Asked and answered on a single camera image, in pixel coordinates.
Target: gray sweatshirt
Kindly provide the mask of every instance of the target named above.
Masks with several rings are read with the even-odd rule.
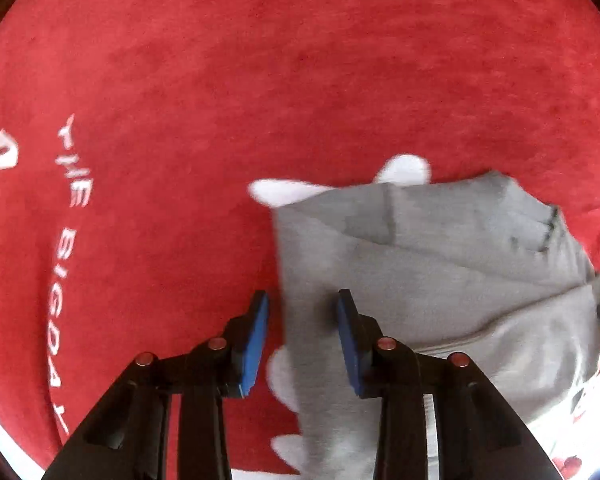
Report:
[[[491,172],[330,190],[277,209],[276,227],[304,478],[370,479],[374,468],[380,402],[347,381],[340,288],[414,350],[469,354],[550,452],[600,355],[600,275],[557,208]]]

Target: gray cloth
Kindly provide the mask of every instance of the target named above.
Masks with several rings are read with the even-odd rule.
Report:
[[[278,209],[276,227],[305,478],[373,473],[380,403],[347,381],[340,288],[413,349],[467,352],[532,429],[596,372],[600,276],[559,211],[513,179],[330,190]]]

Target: blue gripper pad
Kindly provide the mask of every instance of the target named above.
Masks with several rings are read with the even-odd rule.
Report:
[[[267,336],[267,321],[269,320],[269,298],[264,293],[256,293],[250,307],[250,331],[242,354],[242,379],[239,387],[243,397],[256,383],[262,349]]]
[[[353,387],[357,396],[363,394],[363,373],[370,362],[370,346],[366,341],[366,336],[360,317],[353,303],[353,298],[347,289],[343,289],[338,294],[338,303],[336,304],[336,313],[338,316],[338,333],[340,334],[340,344],[344,362],[347,367],[349,383]]]

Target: white lettering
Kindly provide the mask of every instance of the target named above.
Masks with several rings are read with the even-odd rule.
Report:
[[[54,362],[51,360],[50,356],[46,357],[49,363],[49,386],[52,388],[59,388],[62,386],[62,381],[60,380],[60,375],[56,371],[56,367],[54,366]]]
[[[60,349],[60,330],[52,320],[49,320],[46,327],[46,344],[51,355],[57,356]]]
[[[66,125],[58,130],[58,137],[62,137],[62,144],[66,150],[74,146],[74,140],[71,138],[71,126],[74,124],[75,115],[70,115],[66,120]]]
[[[87,176],[91,173],[88,168],[76,168],[75,164],[80,160],[78,155],[61,155],[56,158],[58,166],[64,166],[67,172],[64,174],[67,178],[75,178],[77,176]]]
[[[56,415],[58,416],[58,420],[60,421],[60,425],[62,426],[62,429],[64,430],[64,432],[66,434],[69,434],[69,428],[64,423],[64,418],[62,418],[62,416],[64,415],[64,406],[56,406],[54,404],[54,411],[56,412]]]
[[[70,207],[81,205],[85,207],[89,203],[91,196],[91,189],[93,189],[93,179],[87,180],[74,180],[71,183],[71,204]]]
[[[67,260],[74,250],[75,230],[64,228],[58,245],[58,260]]]
[[[54,272],[58,278],[62,279],[66,278],[67,274],[69,273],[64,267],[61,267],[59,264],[56,264],[56,266],[54,267]]]
[[[54,316],[60,316],[62,312],[62,287],[60,283],[55,282],[51,287],[51,295],[49,295],[49,313]]]

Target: metal screw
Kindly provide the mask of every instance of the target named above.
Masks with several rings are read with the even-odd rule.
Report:
[[[148,366],[154,362],[155,356],[151,352],[142,352],[136,356],[138,366]]]
[[[397,346],[393,337],[381,337],[376,344],[381,350],[393,350]]]
[[[212,350],[222,350],[226,347],[226,339],[224,337],[213,337],[209,340],[208,345]]]
[[[453,352],[449,356],[449,360],[452,362],[452,364],[454,366],[457,366],[458,368],[466,368],[469,365],[469,363],[471,362],[471,359],[469,359],[469,356],[462,352]]]

